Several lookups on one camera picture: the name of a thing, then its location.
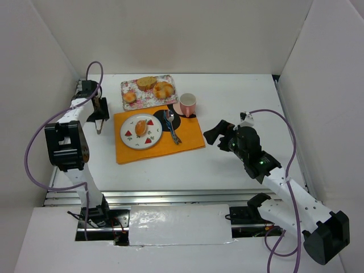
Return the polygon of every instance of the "silver spoon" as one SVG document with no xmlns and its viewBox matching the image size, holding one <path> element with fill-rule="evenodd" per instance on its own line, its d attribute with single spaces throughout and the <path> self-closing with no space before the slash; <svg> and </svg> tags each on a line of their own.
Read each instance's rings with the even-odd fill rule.
<svg viewBox="0 0 364 273">
<path fill-rule="evenodd" d="M 174 133 L 174 135 L 176 136 L 176 138 L 178 139 L 178 142 L 179 143 L 182 143 L 181 139 L 177 136 L 176 132 L 175 132 L 175 129 L 173 129 L 173 124 L 172 122 L 175 120 L 175 114 L 173 113 L 172 110 L 167 110 L 166 111 L 166 118 L 167 120 L 171 123 L 171 126 L 172 126 L 172 131 Z"/>
</svg>

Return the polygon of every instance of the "white table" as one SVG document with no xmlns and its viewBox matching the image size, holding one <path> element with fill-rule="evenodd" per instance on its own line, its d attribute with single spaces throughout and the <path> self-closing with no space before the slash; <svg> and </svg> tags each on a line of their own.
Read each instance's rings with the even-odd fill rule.
<svg viewBox="0 0 364 273">
<path fill-rule="evenodd" d="M 15 273 L 125 272 L 222 273 L 267 272 L 269 251 L 263 238 L 240 238 L 225 245 L 119 247 L 110 241 L 75 242 L 74 208 L 35 208 Z M 268 239 L 273 245 L 277 237 Z M 277 251 L 288 253 L 296 240 L 287 235 Z M 295 256 L 274 257 L 271 272 L 292 272 Z M 326 266 L 302 250 L 300 273 L 344 273 L 340 257 Z"/>
<path fill-rule="evenodd" d="M 90 171 L 102 191 L 178 191 L 256 189 L 262 186 L 251 180 L 243 164 L 232 153 L 216 145 L 206 148 L 142 160 L 125 165 L 115 161 L 115 113 L 123 112 L 120 83 L 144 75 L 105 75 L 102 83 L 109 104 L 110 119 L 101 135 L 94 124 L 86 123 L 84 133 L 90 148 Z M 190 92 L 197 97 L 196 114 L 202 132 L 212 129 L 221 119 L 239 122 L 240 111 L 268 108 L 282 113 L 282 107 L 271 75 L 172 75 L 179 95 Z M 91 75 L 98 81 L 99 75 Z M 254 114 L 255 129 L 265 151 L 286 166 L 292 154 L 287 126 L 270 113 Z M 303 187 L 297 160 L 290 175 Z M 70 182 L 57 172 L 54 186 Z"/>
</svg>

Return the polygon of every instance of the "floral tray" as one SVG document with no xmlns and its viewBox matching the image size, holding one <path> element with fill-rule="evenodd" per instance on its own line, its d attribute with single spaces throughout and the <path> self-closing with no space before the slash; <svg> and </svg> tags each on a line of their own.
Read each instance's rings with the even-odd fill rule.
<svg viewBox="0 0 364 273">
<path fill-rule="evenodd" d="M 139 90 L 137 86 L 137 80 L 130 80 L 130 81 L 123 81 L 121 83 L 121 98 L 123 101 L 123 108 L 125 111 L 135 110 L 135 109 L 142 109 L 142 108 L 149 108 L 159 105 L 166 105 L 166 104 L 175 104 L 178 102 L 178 95 L 176 90 L 175 81 L 173 80 L 171 75 L 162 75 L 156 76 L 157 82 L 166 81 L 173 85 L 175 89 L 175 93 L 164 99 L 158 99 L 153 95 L 153 88 L 147 91 Z M 136 101 L 128 104 L 124 101 L 123 95 L 127 92 L 134 92 L 136 95 Z"/>
</svg>

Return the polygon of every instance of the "bread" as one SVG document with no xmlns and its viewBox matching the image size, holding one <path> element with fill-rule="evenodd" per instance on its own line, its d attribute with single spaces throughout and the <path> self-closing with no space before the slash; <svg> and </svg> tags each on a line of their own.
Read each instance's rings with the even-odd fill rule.
<svg viewBox="0 0 364 273">
<path fill-rule="evenodd" d="M 138 121 L 135 125 L 135 133 L 137 136 L 141 137 L 147 132 L 147 121 L 144 119 L 142 121 Z"/>
<path fill-rule="evenodd" d="M 136 85 L 138 86 L 139 90 L 145 91 L 152 89 L 156 82 L 157 80 L 155 77 L 143 77 L 136 80 Z"/>
<path fill-rule="evenodd" d="M 173 85 L 166 81 L 158 82 L 153 88 L 153 94 L 156 98 L 165 99 L 173 95 L 175 90 Z"/>
<path fill-rule="evenodd" d="M 123 95 L 123 99 L 127 104 L 131 104 L 137 100 L 137 97 L 133 92 L 127 92 Z"/>
</svg>

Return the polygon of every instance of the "cup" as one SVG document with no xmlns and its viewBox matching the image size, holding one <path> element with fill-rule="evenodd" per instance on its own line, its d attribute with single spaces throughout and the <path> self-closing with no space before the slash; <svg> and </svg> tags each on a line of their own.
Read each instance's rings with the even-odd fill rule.
<svg viewBox="0 0 364 273">
<path fill-rule="evenodd" d="M 180 108 L 182 113 L 189 118 L 196 109 L 196 97 L 193 94 L 185 93 L 180 97 Z"/>
</svg>

